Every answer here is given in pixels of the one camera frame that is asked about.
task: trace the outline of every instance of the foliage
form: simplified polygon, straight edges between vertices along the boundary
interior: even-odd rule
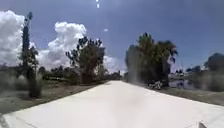
[[[61,65],[57,68],[51,69],[51,73],[52,73],[53,77],[62,78],[63,77],[63,72],[64,72],[64,68]]]
[[[176,46],[172,42],[155,42],[151,35],[144,33],[138,45],[131,45],[126,52],[128,79],[144,83],[162,79],[168,82],[170,62],[175,62],[175,55]]]
[[[22,74],[27,78],[29,84],[29,96],[32,98],[38,98],[41,94],[41,90],[36,82],[36,67],[38,61],[36,55],[37,50],[34,47],[30,48],[29,39],[29,23],[33,18],[33,14],[30,12],[24,20],[23,35],[22,35],[22,52],[19,59],[22,61]]]
[[[11,76],[7,71],[0,71],[0,93],[4,90],[13,88],[16,77]]]
[[[104,47],[100,40],[93,41],[86,36],[79,39],[77,48],[66,52],[73,68],[78,69],[82,83],[90,83],[95,76],[97,66],[103,64]]]
[[[191,69],[189,81],[198,89],[210,91],[224,90],[224,55],[215,53],[211,55],[205,62],[208,70],[202,71],[200,66]]]
[[[210,56],[205,62],[205,67],[211,71],[218,71],[224,69],[224,55],[221,53],[215,53]]]
[[[195,73],[201,72],[201,67],[200,66],[195,66],[191,69],[191,72],[195,72]]]
[[[125,72],[124,73],[124,76],[123,76],[123,80],[125,81],[125,82],[129,82],[130,80],[128,79],[129,77],[128,77],[128,72]]]
[[[187,69],[186,69],[186,72],[191,72],[191,71],[192,71],[191,68],[187,68]]]
[[[104,80],[105,79],[105,75],[108,74],[108,70],[104,67],[103,64],[100,64],[97,66],[96,68],[96,76],[97,76],[97,80]]]
[[[41,66],[38,70],[38,74],[41,74],[41,75],[45,75],[46,74],[46,69],[45,67]]]
[[[181,74],[181,73],[183,73],[183,70],[176,70],[176,73]]]
[[[121,76],[120,71],[105,75],[106,80],[121,80],[121,78],[122,78],[122,76]]]
[[[65,68],[63,72],[63,77],[71,85],[76,85],[81,82],[78,73],[73,68],[69,68],[69,67]]]

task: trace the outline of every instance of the sky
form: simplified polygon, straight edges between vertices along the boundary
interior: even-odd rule
[[[172,70],[203,65],[224,53],[223,0],[0,0],[0,63],[17,62],[24,16],[32,11],[31,43],[40,65],[69,65],[64,52],[83,35],[101,39],[105,66],[125,71],[125,52],[144,32],[170,40],[179,55]]]

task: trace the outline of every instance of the blue sky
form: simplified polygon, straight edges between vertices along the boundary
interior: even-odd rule
[[[66,21],[83,24],[87,35],[99,37],[107,55],[123,65],[125,51],[144,32],[155,40],[176,44],[179,56],[175,69],[181,61],[185,67],[202,65],[214,52],[224,53],[223,0],[0,1],[0,11],[33,12],[31,37],[39,48],[55,39],[55,23]]]

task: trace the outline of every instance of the dirt ground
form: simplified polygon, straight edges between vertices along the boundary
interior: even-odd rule
[[[96,85],[47,87],[42,89],[42,97],[39,99],[29,99],[27,97],[27,91],[4,91],[0,94],[0,113],[5,114],[29,108],[38,104],[82,92],[95,86]]]

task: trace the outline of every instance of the paved path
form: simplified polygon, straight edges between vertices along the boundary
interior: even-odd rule
[[[224,107],[121,81],[4,117],[11,128],[224,128]]]

